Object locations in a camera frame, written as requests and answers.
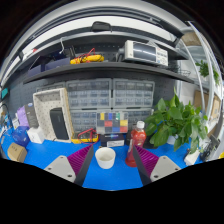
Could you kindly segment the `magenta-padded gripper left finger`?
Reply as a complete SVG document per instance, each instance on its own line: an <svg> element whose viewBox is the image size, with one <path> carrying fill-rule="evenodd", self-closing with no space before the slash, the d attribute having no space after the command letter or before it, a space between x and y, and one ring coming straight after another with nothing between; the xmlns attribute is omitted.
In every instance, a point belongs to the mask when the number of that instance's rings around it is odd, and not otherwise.
<svg viewBox="0 0 224 224"><path fill-rule="evenodd" d="M68 157L60 155L45 168L45 171L82 186L93 155L93 146L89 145Z"/></svg>

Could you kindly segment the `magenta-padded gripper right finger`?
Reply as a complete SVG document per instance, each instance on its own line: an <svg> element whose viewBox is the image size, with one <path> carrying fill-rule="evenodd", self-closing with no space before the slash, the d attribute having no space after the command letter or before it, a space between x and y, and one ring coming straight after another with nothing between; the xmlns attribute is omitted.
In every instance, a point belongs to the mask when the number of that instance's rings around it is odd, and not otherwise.
<svg viewBox="0 0 224 224"><path fill-rule="evenodd" d="M158 157L139 146L133 147L133 156L143 185L180 170L180 167L167 156Z"/></svg>

